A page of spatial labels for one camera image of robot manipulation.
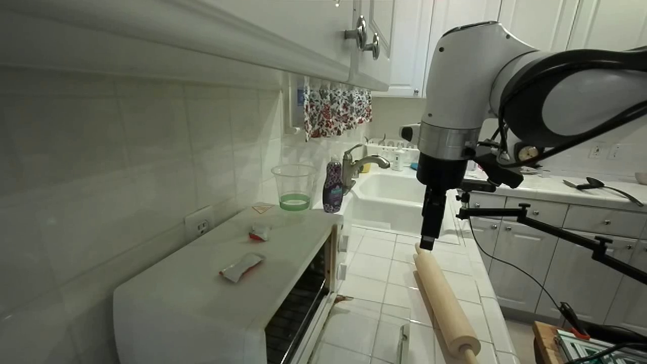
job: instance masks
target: wall outlet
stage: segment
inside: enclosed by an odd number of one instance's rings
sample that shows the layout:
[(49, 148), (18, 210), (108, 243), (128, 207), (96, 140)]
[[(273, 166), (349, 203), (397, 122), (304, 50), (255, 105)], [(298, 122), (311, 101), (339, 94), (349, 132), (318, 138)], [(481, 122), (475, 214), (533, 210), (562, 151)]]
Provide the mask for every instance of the wall outlet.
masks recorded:
[(200, 207), (184, 217), (186, 235), (190, 241), (217, 227), (214, 205)]

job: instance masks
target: toaster oven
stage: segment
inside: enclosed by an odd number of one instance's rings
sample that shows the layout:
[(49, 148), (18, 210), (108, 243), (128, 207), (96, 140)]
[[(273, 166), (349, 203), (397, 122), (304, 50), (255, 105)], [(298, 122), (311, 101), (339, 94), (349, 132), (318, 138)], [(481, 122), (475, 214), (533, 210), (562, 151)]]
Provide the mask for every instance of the toaster oven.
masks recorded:
[[(252, 243), (254, 225), (271, 227)], [(242, 210), (119, 284), (114, 293), (121, 364), (292, 364), (314, 353), (335, 301), (339, 215)], [(236, 284), (218, 268), (259, 252)]]

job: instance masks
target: rolling pin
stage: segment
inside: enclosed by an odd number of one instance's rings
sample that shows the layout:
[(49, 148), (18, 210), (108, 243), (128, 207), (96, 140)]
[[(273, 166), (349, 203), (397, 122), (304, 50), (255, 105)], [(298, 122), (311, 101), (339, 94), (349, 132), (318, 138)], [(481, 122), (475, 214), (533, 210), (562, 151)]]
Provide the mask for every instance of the rolling pin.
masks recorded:
[(426, 251), (419, 251), (414, 254), (414, 262), (419, 268), (423, 296), (431, 306), (428, 313), (435, 317), (448, 353), (465, 364), (478, 361), (481, 341), (478, 339), (435, 257)]

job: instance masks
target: black cable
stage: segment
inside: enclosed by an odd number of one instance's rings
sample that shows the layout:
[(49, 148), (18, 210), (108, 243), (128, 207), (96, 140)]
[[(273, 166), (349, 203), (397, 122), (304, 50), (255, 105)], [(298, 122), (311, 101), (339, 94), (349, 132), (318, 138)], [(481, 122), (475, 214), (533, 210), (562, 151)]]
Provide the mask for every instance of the black cable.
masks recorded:
[(513, 262), (509, 262), (509, 260), (504, 260), (504, 259), (498, 259), (498, 257), (489, 254), (489, 252), (481, 247), (481, 243), (478, 241), (478, 235), (474, 232), (474, 227), (472, 227), (472, 217), (467, 217), (467, 219), (469, 219), (472, 237), (474, 237), (474, 241), (478, 243), (478, 247), (479, 247), (479, 251), (481, 251), (483, 254), (487, 254), (489, 259), (494, 259), (494, 260), (498, 260), (498, 262), (501, 262), (501, 264), (513, 267), (513, 268), (517, 268), (519, 273), (523, 273), (526, 277), (530, 277), (530, 279), (549, 294), (549, 299), (553, 301), (553, 305), (562, 313), (559, 301), (553, 296), (553, 293), (550, 293), (537, 277), (533, 277), (529, 270), (523, 270), (522, 267), (513, 264)]
[(616, 349), (624, 349), (624, 348), (636, 348), (636, 349), (645, 349), (647, 346), (643, 341), (624, 341), (624, 344), (616, 344), (616, 346), (610, 346), (603, 352), (597, 352), (593, 355), (584, 355), (584, 357), (577, 357), (577, 360), (569, 360), (566, 364), (581, 364), (581, 361), (594, 361), (594, 360), (600, 360)]
[(523, 162), (515, 162), (515, 163), (501, 163), (501, 166), (504, 167), (517, 167), (517, 166), (538, 163), (538, 162), (543, 162), (543, 160), (547, 160), (547, 158), (550, 158), (555, 153), (560, 153), (560, 151), (564, 151), (569, 148), (575, 148), (575, 145), (579, 145), (579, 144), (583, 144), (583, 142), (587, 142), (590, 138), (606, 133), (606, 132), (610, 132), (614, 126), (621, 126), (621, 125), (626, 125), (630, 120), (636, 120), (637, 117), (643, 117), (643, 115), (647, 115), (647, 101), (642, 101), (642, 103), (636, 103), (636, 105), (628, 106), (626, 110), (616, 112), (614, 117), (610, 117), (609, 120), (600, 122), (599, 126), (588, 129), (587, 133), (583, 133), (583, 135), (579, 135), (579, 138), (575, 138), (575, 140), (570, 140), (570, 142), (566, 142), (562, 145), (557, 145), (557, 148), (553, 148), (553, 150), (549, 150), (549, 151), (545, 151), (545, 153), (541, 153), (537, 158), (530, 158), (530, 160), (523, 160)]
[(593, 355), (569, 360), (566, 364), (597, 361), (597, 360), (600, 360), (600, 357), (605, 357), (605, 355), (609, 355), (609, 353), (613, 353), (613, 352), (616, 352), (621, 348), (626, 348), (626, 344), (610, 346), (610, 348), (606, 348), (606, 349), (603, 349), (599, 353), (593, 353)]

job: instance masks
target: kitchen counter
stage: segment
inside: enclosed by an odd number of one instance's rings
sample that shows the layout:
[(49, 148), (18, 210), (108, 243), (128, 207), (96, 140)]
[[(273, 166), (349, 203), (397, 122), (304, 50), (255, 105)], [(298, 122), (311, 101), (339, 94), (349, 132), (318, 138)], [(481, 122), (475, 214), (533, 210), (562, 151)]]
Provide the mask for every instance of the kitchen counter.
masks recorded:
[[(448, 214), (459, 201), (448, 197)], [(339, 293), (352, 296), (331, 308), (316, 364), (385, 364), (398, 360), (401, 326), (409, 324), (409, 364), (445, 364), (440, 336), (414, 281), (419, 235), (370, 223), (349, 223), (347, 279)], [(465, 219), (451, 219), (434, 254), (481, 341), (479, 361), (513, 364), (515, 352), (489, 283), (479, 249)]]

